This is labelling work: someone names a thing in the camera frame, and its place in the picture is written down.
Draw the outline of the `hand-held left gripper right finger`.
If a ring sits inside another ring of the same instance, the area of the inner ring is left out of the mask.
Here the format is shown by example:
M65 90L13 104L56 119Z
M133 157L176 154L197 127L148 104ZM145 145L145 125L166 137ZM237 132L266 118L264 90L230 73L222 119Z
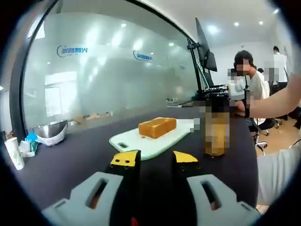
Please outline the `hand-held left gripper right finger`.
M183 226L252 226L260 213L213 174L201 174L197 158L173 152L174 200Z

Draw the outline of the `person's right hand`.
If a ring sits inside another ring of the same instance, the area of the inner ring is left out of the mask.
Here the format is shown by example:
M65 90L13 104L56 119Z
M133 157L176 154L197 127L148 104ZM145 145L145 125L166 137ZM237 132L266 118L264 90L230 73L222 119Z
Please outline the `person's right hand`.
M239 100L239 101L234 101L232 103L232 109L234 111L235 114L245 117L245 105L244 102Z

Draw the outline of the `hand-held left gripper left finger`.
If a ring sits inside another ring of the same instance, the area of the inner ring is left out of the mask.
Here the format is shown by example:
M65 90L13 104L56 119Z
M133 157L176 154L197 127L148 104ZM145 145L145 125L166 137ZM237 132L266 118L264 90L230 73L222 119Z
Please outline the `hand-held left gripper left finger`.
M52 226L137 226L136 195L141 152L113 156L104 172L96 172L42 212Z

